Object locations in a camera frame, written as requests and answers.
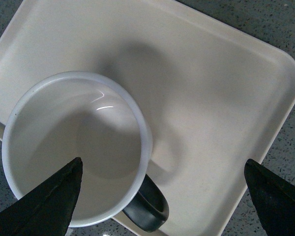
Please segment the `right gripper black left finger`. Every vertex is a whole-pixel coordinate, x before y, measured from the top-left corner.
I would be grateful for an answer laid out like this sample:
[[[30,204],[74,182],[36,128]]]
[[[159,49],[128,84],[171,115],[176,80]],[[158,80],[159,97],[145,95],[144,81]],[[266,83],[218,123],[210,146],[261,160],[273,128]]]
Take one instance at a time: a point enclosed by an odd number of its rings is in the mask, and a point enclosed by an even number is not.
[[[76,157],[0,212],[0,236],[65,235],[80,194],[82,174],[82,160]]]

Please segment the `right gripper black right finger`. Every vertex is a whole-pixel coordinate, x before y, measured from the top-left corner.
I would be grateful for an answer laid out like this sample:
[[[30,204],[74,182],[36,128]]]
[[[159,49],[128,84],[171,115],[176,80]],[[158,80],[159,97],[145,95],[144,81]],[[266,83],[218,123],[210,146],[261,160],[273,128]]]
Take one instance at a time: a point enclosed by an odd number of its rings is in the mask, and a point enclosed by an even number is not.
[[[268,236],[295,236],[295,186],[253,159],[244,177],[263,229]]]

